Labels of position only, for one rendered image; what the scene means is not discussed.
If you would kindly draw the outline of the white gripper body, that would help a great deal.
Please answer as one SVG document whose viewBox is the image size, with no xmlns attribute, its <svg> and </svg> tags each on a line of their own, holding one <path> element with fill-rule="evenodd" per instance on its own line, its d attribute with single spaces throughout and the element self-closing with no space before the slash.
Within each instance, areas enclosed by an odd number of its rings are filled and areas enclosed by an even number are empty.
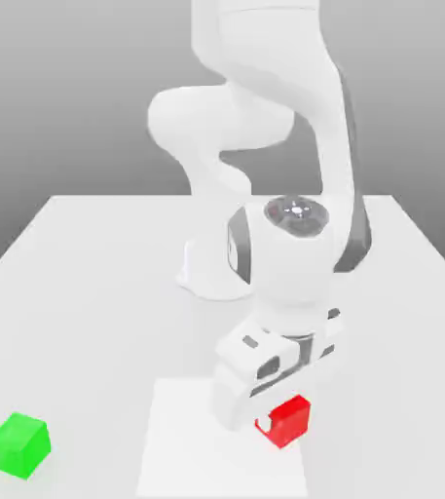
<svg viewBox="0 0 445 499">
<path fill-rule="evenodd" d="M 224 428 L 238 431 L 293 397 L 310 395 L 315 385 L 328 379 L 335 370 L 336 351 L 325 350 L 317 361 L 254 393 L 255 388 L 249 382 L 242 381 L 232 368 L 219 362 L 214 370 L 211 409 Z"/>
</svg>

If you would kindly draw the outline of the small red cube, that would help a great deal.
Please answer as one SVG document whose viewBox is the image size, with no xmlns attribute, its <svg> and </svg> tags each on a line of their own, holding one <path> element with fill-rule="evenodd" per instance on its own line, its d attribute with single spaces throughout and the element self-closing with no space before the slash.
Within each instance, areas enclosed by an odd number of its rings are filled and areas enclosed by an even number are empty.
<svg viewBox="0 0 445 499">
<path fill-rule="evenodd" d="M 296 395 L 292 399 L 275 407 L 265 423 L 259 418 L 254 420 L 255 428 L 273 445 L 283 449 L 307 433 L 309 427 L 311 403 Z"/>
</svg>

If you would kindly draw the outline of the small green cube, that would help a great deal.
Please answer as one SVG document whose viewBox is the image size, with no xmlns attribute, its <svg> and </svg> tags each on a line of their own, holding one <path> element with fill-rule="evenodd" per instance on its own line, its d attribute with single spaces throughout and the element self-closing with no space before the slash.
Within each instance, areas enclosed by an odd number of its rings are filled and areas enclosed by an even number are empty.
<svg viewBox="0 0 445 499">
<path fill-rule="evenodd" d="M 51 453 L 45 421 L 13 412 L 0 426 L 0 471 L 27 480 Z"/>
</svg>

